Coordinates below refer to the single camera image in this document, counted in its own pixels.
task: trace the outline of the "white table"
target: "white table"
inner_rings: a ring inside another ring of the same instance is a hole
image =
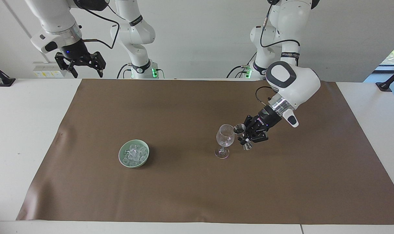
[[[0,233],[394,233],[394,225],[14,221],[80,82],[22,79],[0,88]],[[394,96],[370,83],[338,86],[394,183]]]

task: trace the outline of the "wine glass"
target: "wine glass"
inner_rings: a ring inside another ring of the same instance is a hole
[[[220,148],[215,150],[215,155],[221,159],[225,159],[229,156],[229,150],[227,147],[231,146],[234,142],[233,126],[224,124],[220,127],[216,135],[216,140],[220,145]]]

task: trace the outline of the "ice cube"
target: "ice cube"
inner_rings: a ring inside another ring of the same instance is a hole
[[[122,163],[125,164],[125,165],[128,165],[129,159],[128,159],[127,157],[124,157],[124,158],[122,159]]]
[[[138,148],[138,146],[137,145],[130,145],[129,146],[129,150],[136,150]]]
[[[131,154],[131,153],[129,152],[129,154],[127,154],[127,158],[128,158],[129,160],[132,160],[132,159],[133,159],[133,154]]]
[[[134,156],[133,156],[133,161],[139,161],[140,155],[139,152],[137,152]]]
[[[138,148],[138,152],[139,152],[139,155],[142,156],[147,153],[147,149],[144,146],[141,146],[140,148]]]
[[[133,155],[135,155],[138,152],[138,148],[136,147],[132,147],[132,145],[129,147],[129,152]]]

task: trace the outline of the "black cable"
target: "black cable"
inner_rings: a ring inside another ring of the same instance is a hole
[[[243,73],[246,73],[246,71],[239,71],[237,74],[236,74],[236,76],[234,76],[234,78],[237,78],[237,75],[239,75],[240,74],[240,76],[239,76],[239,78],[242,76],[242,74]]]
[[[115,15],[117,15],[119,18],[125,20],[124,18],[122,18],[122,16],[118,15],[118,13],[116,13],[116,12],[111,8],[110,5],[108,5],[108,8],[109,8]]]
[[[258,98],[258,91],[259,91],[259,89],[263,89],[263,88],[268,88],[268,89],[272,89],[272,90],[274,90],[274,89],[273,89],[272,87],[270,87],[270,86],[261,86],[261,87],[259,87],[258,89],[256,89],[256,91],[255,91],[256,100],[258,100],[260,103],[262,103],[263,105],[266,106],[266,104],[265,104],[264,102],[262,102],[262,101]]]
[[[123,71],[123,73],[122,73],[123,79],[125,78],[125,72],[126,72],[126,71],[131,72],[132,70],[131,70],[131,69],[126,69],[125,71]]]
[[[164,73],[164,70],[162,70],[162,69],[157,69],[157,71],[162,71],[162,73],[163,73],[163,77],[164,77],[164,79],[165,79],[165,73]]]
[[[234,67],[228,74],[227,74],[227,77],[226,78],[229,78],[229,76],[230,76],[230,74],[234,71],[234,70],[236,70],[237,68],[241,68],[242,66],[236,66],[236,67]]]
[[[252,59],[255,57],[256,53],[257,53],[257,52],[255,52],[255,53],[253,54],[253,56],[249,59],[249,62],[248,62],[246,65],[249,65],[250,61],[252,61]]]
[[[116,38],[118,37],[118,33],[119,33],[119,30],[120,30],[120,24],[117,21],[105,18],[105,17],[103,17],[101,15],[98,15],[98,14],[90,11],[89,9],[84,8],[81,4],[80,4],[80,6],[81,6],[82,9],[86,10],[90,14],[92,14],[92,15],[94,15],[96,17],[99,17],[100,19],[103,19],[103,20],[106,20],[106,21],[109,21],[109,22],[113,22],[113,23],[118,25],[118,29],[116,31],[115,38],[113,39],[112,46],[109,46],[107,43],[105,43],[105,42],[103,42],[101,40],[98,40],[98,39],[86,39],[86,40],[83,40],[83,42],[100,42],[100,43],[104,44],[105,46],[109,47],[109,49],[113,49],[113,47],[115,46],[115,43],[116,43]]]
[[[263,48],[267,48],[267,47],[269,47],[269,46],[274,46],[274,45],[276,45],[276,44],[283,43],[283,42],[295,42],[295,43],[298,44],[298,52],[299,52],[299,48],[300,48],[301,44],[300,44],[299,41],[293,40],[293,39],[287,39],[287,40],[278,41],[278,42],[275,42],[275,43],[272,43],[272,44],[266,45],[266,46],[262,45],[262,38],[264,37],[264,31],[265,31],[265,28],[266,28],[267,23],[268,23],[269,14],[270,14],[270,12],[271,12],[271,9],[272,9],[272,4],[270,5],[270,7],[269,7],[269,9],[268,9],[268,13],[267,13],[267,16],[265,17],[264,25],[263,25],[263,27],[262,27],[262,33],[261,33],[261,39],[260,39],[261,46],[262,46]]]
[[[117,79],[119,78],[119,75],[120,75],[120,73],[122,72],[122,69],[124,68],[124,67],[126,67],[127,66],[127,64],[124,64],[121,68],[120,68],[120,70],[119,70],[119,72],[118,72],[118,76],[116,77]]]

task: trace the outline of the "robot logo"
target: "robot logo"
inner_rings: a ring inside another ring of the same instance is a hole
[[[257,120],[262,124],[262,126],[264,126],[264,122],[261,120],[261,118],[257,118]]]

